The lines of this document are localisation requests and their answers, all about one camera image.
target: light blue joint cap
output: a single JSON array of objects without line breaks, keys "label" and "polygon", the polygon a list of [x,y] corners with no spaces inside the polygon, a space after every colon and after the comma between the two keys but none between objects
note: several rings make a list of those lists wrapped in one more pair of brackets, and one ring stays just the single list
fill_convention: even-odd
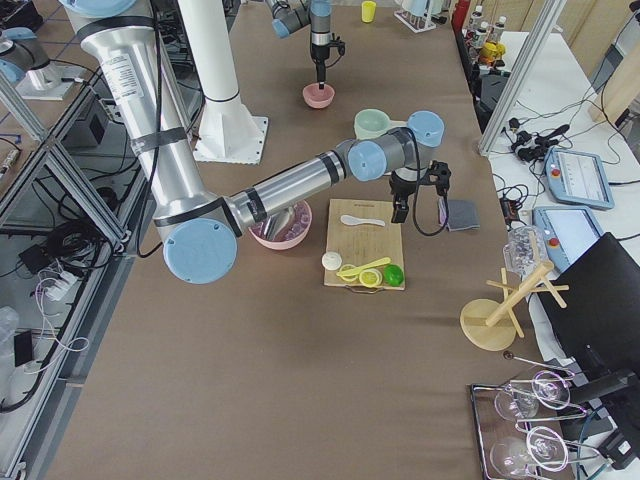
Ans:
[{"label": "light blue joint cap", "polygon": [[289,35],[291,35],[291,32],[289,32],[289,29],[282,20],[274,18],[271,22],[271,26],[275,30],[276,35],[278,35],[278,38],[287,38]]},{"label": "light blue joint cap", "polygon": [[35,33],[26,27],[7,28],[2,33],[9,40],[31,40],[38,38]]},{"label": "light blue joint cap", "polygon": [[59,0],[65,8],[87,17],[107,18],[120,15],[137,0]]},{"label": "light blue joint cap", "polygon": [[351,173],[361,182],[380,178],[387,171],[387,156],[380,145],[370,140],[356,143],[347,154]]},{"label": "light blue joint cap", "polygon": [[215,282],[236,260],[236,237],[224,223],[196,218],[176,227],[164,242],[164,261],[180,280]]},{"label": "light blue joint cap", "polygon": [[418,143],[436,148],[442,143],[444,122],[433,112],[422,110],[413,113],[407,120],[407,127],[413,130]]},{"label": "light blue joint cap", "polygon": [[331,15],[331,2],[327,0],[311,0],[311,13],[316,17]]},{"label": "light blue joint cap", "polygon": [[13,63],[5,62],[4,60],[0,60],[0,71],[4,73],[5,77],[7,77],[9,83],[18,83],[27,74],[18,66]]}]

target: sticker label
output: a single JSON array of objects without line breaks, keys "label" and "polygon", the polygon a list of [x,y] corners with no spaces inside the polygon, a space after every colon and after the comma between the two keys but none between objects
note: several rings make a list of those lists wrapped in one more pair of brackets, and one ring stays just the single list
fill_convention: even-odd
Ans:
[{"label": "sticker label", "polygon": [[117,105],[144,96],[129,54],[110,58],[101,66]]}]

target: wooden mug tree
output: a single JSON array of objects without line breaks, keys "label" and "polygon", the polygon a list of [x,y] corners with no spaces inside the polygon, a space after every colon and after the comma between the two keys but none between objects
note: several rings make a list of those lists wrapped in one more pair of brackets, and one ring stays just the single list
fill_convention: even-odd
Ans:
[{"label": "wooden mug tree", "polygon": [[549,292],[561,308],[567,304],[559,291],[569,290],[567,285],[553,285],[547,275],[554,268],[550,260],[541,260],[538,245],[533,232],[529,232],[529,240],[536,262],[535,269],[527,275],[518,286],[507,284],[507,270],[501,269],[502,283],[487,280],[487,285],[502,289],[504,300],[479,298],[467,303],[460,312],[460,325],[467,338],[476,346],[490,351],[500,351],[513,343],[516,333],[524,338],[520,322],[513,312],[513,307],[531,293]]}]

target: black monitor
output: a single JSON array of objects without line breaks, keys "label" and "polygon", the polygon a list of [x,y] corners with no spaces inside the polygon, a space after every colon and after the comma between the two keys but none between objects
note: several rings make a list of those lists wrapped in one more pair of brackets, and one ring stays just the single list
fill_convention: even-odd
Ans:
[{"label": "black monitor", "polygon": [[553,283],[569,285],[561,292],[567,308],[550,294],[540,301],[562,349],[591,383],[577,392],[579,402],[600,398],[640,457],[640,267],[606,233]]}]

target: wooden cutting board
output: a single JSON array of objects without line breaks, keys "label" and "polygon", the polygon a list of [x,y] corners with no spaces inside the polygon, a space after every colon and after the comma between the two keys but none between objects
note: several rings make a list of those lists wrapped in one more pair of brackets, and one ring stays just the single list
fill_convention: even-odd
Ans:
[{"label": "wooden cutting board", "polygon": [[[391,223],[393,204],[375,200],[341,200],[332,198],[329,203],[329,225],[327,227],[327,252],[338,252],[342,264],[364,265],[382,257],[391,257],[391,263],[404,271],[402,255],[402,231],[400,224]],[[349,227],[340,222],[341,215],[353,215],[359,218],[377,218],[386,225],[358,225]],[[324,284],[329,287],[362,285],[345,282],[335,272],[325,270]],[[405,282],[398,287],[387,285],[384,281],[379,288],[385,290],[404,290]]]}]

